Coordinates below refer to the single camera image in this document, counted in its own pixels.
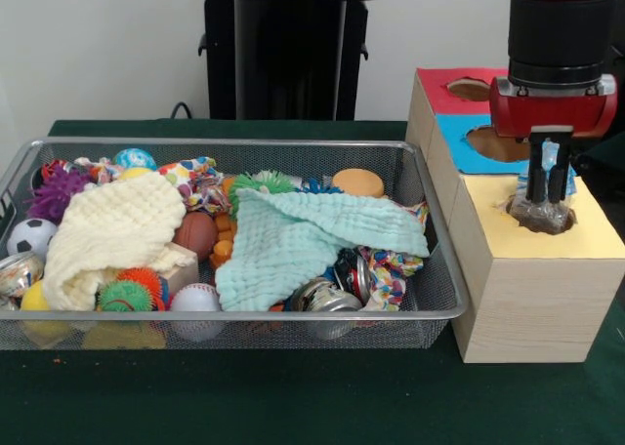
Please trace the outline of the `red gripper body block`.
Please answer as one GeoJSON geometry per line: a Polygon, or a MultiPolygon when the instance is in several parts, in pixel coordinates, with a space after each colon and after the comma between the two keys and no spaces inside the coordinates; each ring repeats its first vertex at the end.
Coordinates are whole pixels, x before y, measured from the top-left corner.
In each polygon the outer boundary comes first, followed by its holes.
{"type": "Polygon", "coordinates": [[[500,137],[528,138],[533,127],[566,126],[576,138],[604,135],[617,110],[617,94],[567,98],[510,97],[490,90],[490,116],[500,137]]]}

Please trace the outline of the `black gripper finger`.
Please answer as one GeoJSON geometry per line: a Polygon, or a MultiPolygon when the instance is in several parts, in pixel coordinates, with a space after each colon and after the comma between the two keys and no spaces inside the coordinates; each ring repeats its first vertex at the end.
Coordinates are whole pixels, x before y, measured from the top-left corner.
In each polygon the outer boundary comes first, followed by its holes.
{"type": "Polygon", "coordinates": [[[526,199],[540,204],[545,199],[545,170],[543,169],[543,140],[530,140],[526,199]]]}
{"type": "Polygon", "coordinates": [[[565,199],[568,182],[570,140],[561,140],[558,145],[556,163],[549,175],[549,201],[552,204],[558,204],[565,199]]]}

